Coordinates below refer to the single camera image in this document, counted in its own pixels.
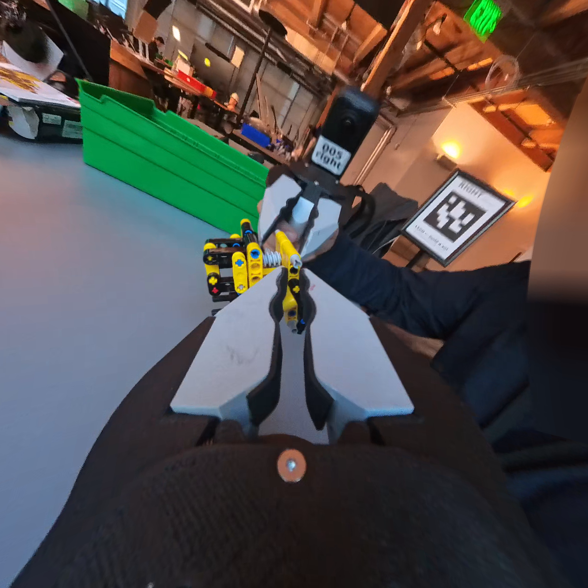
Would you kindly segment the framed black white marker sign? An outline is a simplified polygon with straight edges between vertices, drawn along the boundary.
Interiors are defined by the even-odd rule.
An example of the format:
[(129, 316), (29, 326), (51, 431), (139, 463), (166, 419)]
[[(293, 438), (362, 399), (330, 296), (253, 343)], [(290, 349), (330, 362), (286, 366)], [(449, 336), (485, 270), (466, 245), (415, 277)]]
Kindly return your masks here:
[(514, 205), (511, 198), (457, 169), (406, 221), (401, 235), (447, 268)]

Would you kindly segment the yellow black lego model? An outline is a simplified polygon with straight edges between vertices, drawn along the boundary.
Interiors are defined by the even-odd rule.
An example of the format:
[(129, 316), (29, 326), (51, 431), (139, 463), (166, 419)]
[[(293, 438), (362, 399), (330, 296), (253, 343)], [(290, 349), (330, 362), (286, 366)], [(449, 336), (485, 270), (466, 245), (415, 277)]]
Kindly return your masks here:
[(290, 239), (277, 233), (277, 250), (262, 249), (250, 220), (240, 221), (240, 233), (227, 239), (208, 239), (203, 246), (206, 283), (215, 303), (230, 303), (276, 269), (286, 269), (288, 282), (283, 298), (286, 324), (301, 334), (306, 327), (300, 299), (302, 260)]

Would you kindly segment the person's right hand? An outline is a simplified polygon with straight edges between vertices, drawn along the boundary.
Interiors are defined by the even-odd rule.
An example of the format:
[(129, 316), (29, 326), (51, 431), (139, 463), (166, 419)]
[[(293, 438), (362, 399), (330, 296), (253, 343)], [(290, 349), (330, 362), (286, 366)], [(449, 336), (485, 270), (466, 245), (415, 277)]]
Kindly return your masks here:
[(299, 250), (300, 233), (293, 226), (291, 226), (286, 221), (279, 221), (276, 225), (276, 229), (274, 230), (274, 234), (277, 235), (278, 232), (284, 233), (290, 243), (292, 243), (293, 247), (296, 250)]

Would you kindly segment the green plastic bin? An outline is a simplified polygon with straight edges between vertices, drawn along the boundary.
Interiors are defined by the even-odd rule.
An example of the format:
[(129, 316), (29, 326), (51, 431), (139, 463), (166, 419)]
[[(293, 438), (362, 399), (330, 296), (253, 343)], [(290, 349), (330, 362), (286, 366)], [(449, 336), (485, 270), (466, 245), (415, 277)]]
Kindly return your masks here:
[(268, 168), (151, 99), (77, 85), (86, 165), (221, 231), (257, 231)]

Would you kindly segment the glowing wall lamp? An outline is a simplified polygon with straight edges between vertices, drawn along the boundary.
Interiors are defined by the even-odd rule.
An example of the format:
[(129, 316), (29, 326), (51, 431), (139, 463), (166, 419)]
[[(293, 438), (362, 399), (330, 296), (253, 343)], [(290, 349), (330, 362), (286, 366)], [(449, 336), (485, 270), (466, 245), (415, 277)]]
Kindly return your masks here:
[(448, 171), (458, 167), (462, 155), (462, 145), (458, 141), (449, 140), (439, 143), (437, 146), (436, 163)]

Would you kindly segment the dark jacket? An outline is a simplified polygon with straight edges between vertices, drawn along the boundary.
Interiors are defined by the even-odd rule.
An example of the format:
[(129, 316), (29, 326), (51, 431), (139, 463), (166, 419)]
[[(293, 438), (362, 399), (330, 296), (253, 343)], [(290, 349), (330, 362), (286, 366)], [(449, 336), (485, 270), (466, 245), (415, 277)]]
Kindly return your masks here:
[(403, 197), (387, 183), (379, 182), (370, 193), (361, 192), (346, 230), (358, 246), (381, 259), (418, 208), (416, 200)]

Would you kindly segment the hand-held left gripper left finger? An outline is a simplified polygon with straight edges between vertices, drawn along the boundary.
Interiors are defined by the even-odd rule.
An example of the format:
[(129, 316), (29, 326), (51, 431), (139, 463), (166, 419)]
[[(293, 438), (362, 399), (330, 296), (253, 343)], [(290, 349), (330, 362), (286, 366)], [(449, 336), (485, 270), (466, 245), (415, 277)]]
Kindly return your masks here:
[(215, 315), (171, 410), (234, 420), (256, 436), (280, 398), (281, 320), (278, 268)]

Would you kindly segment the black floor lamp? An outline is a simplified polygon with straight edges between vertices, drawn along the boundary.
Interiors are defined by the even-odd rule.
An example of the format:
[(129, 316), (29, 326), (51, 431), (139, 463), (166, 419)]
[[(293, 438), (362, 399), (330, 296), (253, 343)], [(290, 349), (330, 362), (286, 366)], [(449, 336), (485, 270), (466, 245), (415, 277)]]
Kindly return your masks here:
[(254, 71), (253, 71), (252, 76), (250, 78), (245, 97), (242, 101), (240, 111), (239, 111), (239, 114), (236, 119), (237, 127), (241, 126), (243, 119), (245, 117), (247, 103), (249, 101), (249, 98), (250, 98), (251, 93), (253, 91), (254, 85), (256, 83), (256, 76), (260, 70), (260, 67), (261, 67), (263, 59), (265, 57), (265, 53), (266, 53), (266, 50), (269, 46), (270, 40), (272, 39), (273, 36), (276, 36), (278, 38), (284, 38), (287, 34), (287, 30), (286, 30), (285, 26), (271, 12), (269, 12), (267, 10), (259, 9), (258, 15), (259, 15), (259, 18), (262, 21), (262, 23), (266, 29), (266, 34), (265, 34), (262, 48), (259, 51), (258, 60), (255, 64)]

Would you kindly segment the person's right forearm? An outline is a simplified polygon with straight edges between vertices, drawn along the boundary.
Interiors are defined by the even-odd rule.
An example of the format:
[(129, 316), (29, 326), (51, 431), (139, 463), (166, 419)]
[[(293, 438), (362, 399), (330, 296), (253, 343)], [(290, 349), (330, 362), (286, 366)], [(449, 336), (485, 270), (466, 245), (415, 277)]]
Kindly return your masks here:
[(446, 343), (463, 339), (469, 347), (522, 326), (531, 261), (414, 272), (377, 258), (343, 235), (307, 267), (381, 320)]

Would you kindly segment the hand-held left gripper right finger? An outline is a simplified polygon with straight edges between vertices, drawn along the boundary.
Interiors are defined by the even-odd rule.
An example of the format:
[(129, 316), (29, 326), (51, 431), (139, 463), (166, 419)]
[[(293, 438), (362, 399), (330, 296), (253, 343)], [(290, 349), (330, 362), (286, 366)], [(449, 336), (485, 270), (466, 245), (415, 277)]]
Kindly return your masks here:
[(411, 415), (414, 404), (368, 315), (308, 269), (300, 273), (306, 405), (335, 444), (351, 422)]

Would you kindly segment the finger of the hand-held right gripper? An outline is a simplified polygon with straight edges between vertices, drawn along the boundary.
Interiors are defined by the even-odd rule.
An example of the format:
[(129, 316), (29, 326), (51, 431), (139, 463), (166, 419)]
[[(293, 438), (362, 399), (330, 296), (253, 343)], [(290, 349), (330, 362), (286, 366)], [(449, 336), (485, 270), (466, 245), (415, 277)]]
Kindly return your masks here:
[(261, 211), (258, 219), (258, 238), (262, 248), (275, 249), (274, 230), (279, 221), (286, 221), (295, 228), (296, 221), (292, 220), (292, 215), (301, 194), (301, 186), (288, 175), (281, 175), (266, 188), (260, 202)]
[(342, 206), (330, 198), (319, 198), (313, 205), (300, 236), (300, 257), (310, 262), (327, 252), (339, 233)]

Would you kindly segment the small blue bin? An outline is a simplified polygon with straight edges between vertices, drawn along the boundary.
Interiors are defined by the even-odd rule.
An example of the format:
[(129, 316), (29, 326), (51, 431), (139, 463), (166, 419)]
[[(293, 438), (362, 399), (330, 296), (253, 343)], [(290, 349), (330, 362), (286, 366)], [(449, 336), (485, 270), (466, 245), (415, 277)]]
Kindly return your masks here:
[(247, 140), (257, 144), (258, 146), (264, 149), (268, 149), (269, 145), (272, 143), (272, 138), (270, 134), (268, 134), (265, 130), (257, 129), (256, 127), (248, 123), (242, 124), (240, 133)]

